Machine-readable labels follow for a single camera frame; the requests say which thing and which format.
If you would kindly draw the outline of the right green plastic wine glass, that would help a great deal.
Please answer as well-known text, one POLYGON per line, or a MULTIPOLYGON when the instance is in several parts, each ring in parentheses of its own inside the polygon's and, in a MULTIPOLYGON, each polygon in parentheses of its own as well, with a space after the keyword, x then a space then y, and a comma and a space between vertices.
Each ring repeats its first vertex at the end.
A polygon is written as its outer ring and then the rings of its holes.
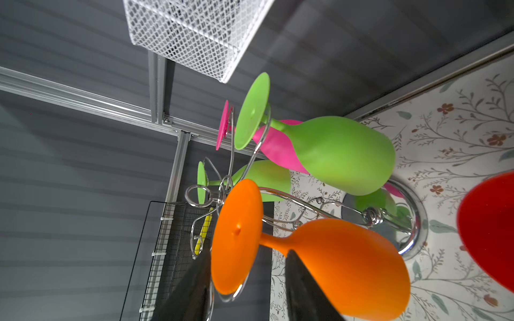
POLYGON ((350 195, 368 195, 391 178, 396 151, 391 140, 357 121, 321 116, 290 125, 266 116, 270 109, 270 76, 252 83, 236 122, 234 146, 248 146, 261 124, 286 135, 306 170, 319 181, 350 195))

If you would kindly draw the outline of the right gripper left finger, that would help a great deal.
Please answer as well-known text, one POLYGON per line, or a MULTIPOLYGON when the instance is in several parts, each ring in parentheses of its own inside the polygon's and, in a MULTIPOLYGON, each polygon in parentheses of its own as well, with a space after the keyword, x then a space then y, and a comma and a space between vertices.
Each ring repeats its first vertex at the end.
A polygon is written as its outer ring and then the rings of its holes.
POLYGON ((212 311, 211 253, 203 250, 151 320, 211 320, 212 311))

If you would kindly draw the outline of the left green plastic wine glass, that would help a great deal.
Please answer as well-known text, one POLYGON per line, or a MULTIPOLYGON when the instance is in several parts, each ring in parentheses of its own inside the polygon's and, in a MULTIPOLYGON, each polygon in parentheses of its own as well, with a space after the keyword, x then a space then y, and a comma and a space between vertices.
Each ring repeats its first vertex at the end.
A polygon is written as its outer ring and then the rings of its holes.
MULTIPOLYGON (((246 166, 240 168, 235 174, 232 175, 233 183, 238 183, 246 166)), ((256 160, 252 164, 250 171, 245 176, 245 179, 254 181, 259 187, 266 187, 282 191, 285 193, 291 192, 291 178, 290 171, 286 168, 274 164, 271 160, 256 160)), ((220 181, 209 181, 205 169, 205 162, 198 163, 197 184, 203 186, 219 186, 220 181)), ((200 204, 205 203, 206 191, 204 189, 197 189, 198 201, 200 204)), ((274 195, 261 194, 263 202, 276 202, 282 199, 274 195)))

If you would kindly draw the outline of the chrome wine glass rack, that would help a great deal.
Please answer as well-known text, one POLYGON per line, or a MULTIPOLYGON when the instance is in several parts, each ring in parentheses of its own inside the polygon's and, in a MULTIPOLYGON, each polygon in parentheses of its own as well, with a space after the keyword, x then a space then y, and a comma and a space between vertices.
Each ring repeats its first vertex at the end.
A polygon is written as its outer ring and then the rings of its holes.
MULTIPOLYGON (((259 128, 253 137, 255 143, 260 144, 260 148, 268 134, 269 130, 259 128)), ((202 160, 206 164, 210 159, 202 160)), ((246 170, 242 177, 245 177, 250 171, 251 166, 246 166, 246 170)), ((224 186, 225 190, 230 190, 234 185, 232 175, 229 179, 218 178, 219 186, 224 186)), ((221 205, 220 201, 214 197, 210 191, 210 187, 198 185, 196 189, 204 189, 206 191, 205 203, 200 204, 201 207, 213 207, 217 211, 221 205)), ((424 208, 420 205, 420 199, 412 194, 412 191, 401 185, 399 182, 390 179, 381 189, 364 196, 346 196, 342 201, 318 197, 316 202, 320 205, 333 204, 342 207, 343 212, 354 212, 361 216, 361 226, 372 228, 375 226, 385 226, 389 239, 392 240, 399 249, 400 255, 408 259, 416 254, 414 246, 421 239, 420 224, 426 216, 424 208)), ((193 236, 195 231, 190 235, 190 247, 193 255, 194 246, 193 236)))

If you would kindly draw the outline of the pink plastic wine glass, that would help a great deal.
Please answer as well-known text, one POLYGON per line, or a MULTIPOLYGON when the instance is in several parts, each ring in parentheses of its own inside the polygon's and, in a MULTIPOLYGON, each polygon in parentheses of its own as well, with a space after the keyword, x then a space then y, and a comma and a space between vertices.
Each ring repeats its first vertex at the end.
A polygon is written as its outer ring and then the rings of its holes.
MULTIPOLYGON (((231 133, 232 129, 234 129, 232 125, 233 121, 230 120, 233 113, 234 107, 230 106, 229 101, 226 100, 218 129, 218 137, 216 141, 217 151, 220 149, 222 141, 227 137, 227 134, 231 133)), ((274 128, 270 128, 260 150, 276 165, 309 175, 309 172, 305 167, 303 167, 298 159, 289 137, 282 132, 274 128)))

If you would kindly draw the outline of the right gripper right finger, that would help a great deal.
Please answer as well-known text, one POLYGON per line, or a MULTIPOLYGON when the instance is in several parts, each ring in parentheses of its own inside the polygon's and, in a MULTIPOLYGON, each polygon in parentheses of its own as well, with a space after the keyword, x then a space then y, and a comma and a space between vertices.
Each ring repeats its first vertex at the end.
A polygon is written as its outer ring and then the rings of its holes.
POLYGON ((345 320, 293 250, 286 256, 285 279, 289 320, 345 320))

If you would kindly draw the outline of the green plastic wine glass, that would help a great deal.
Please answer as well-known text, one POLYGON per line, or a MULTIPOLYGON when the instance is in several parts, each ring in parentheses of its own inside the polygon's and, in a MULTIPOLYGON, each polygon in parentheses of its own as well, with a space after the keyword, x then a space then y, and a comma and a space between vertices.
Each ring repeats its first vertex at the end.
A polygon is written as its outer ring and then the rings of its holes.
POLYGON ((270 76, 252 83, 236 122, 234 146, 248 146, 261 124, 286 135, 306 170, 319 181, 350 195, 368 195, 391 178, 396 151, 391 140, 357 121, 321 116, 290 125, 266 116, 270 109, 270 76))
MULTIPOLYGON (((235 174, 232 175, 233 183, 238 183, 246 166, 240 168, 235 174)), ((286 168, 274 164, 271 160, 256 160, 252 164, 250 171, 245 176, 245 179, 254 181, 259 187, 266 187, 282 191, 285 193, 291 192, 291 178, 290 171, 286 168)), ((220 181, 209 181, 205 169, 205 162, 198 163, 197 184, 203 186, 219 186, 220 181)), ((206 191, 204 189, 197 189, 198 201, 200 204, 205 203, 206 191)), ((282 199, 274 195, 261 194, 263 202, 276 202, 282 199)))

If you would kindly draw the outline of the red plastic wine glass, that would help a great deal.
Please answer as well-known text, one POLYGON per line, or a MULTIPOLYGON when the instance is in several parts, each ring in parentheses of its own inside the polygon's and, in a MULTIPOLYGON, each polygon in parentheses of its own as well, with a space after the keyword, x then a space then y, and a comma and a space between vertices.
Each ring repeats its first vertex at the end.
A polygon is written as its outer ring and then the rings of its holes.
POLYGON ((492 279, 513 291, 513 172, 472 188, 457 212, 457 229, 471 258, 492 279))

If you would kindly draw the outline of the orange plastic wine glass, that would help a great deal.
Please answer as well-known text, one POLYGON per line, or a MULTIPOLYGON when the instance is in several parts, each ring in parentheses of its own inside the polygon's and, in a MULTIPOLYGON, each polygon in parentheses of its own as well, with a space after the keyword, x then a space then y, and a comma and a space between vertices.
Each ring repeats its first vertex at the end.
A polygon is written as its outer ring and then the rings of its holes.
POLYGON ((408 307, 408 269, 386 238, 341 219, 303 224, 285 238, 262 231, 261 189, 245 179, 228 194, 211 247, 211 277, 219 294, 237 294, 258 248, 294 251, 338 313, 365 320, 394 320, 408 307))

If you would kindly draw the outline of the yellow item in black basket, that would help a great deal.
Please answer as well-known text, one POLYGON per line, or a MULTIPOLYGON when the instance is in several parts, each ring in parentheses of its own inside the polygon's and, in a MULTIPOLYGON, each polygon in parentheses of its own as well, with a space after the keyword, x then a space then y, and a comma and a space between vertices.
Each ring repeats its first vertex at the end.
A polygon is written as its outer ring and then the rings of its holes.
POLYGON ((211 207, 209 209, 209 212, 205 215, 203 215, 201 218, 197 219, 195 222, 197 223, 198 221, 201 221, 202 222, 202 226, 201 228, 199 229, 199 233, 198 234, 195 234, 193 236, 193 255, 194 255, 194 258, 197 258, 199 254, 201 254, 202 250, 203 250, 203 243, 205 242, 206 238, 207 238, 207 233, 208 233, 208 230, 210 228, 210 224, 211 224, 211 221, 212 221, 212 213, 214 211, 214 208, 211 207))

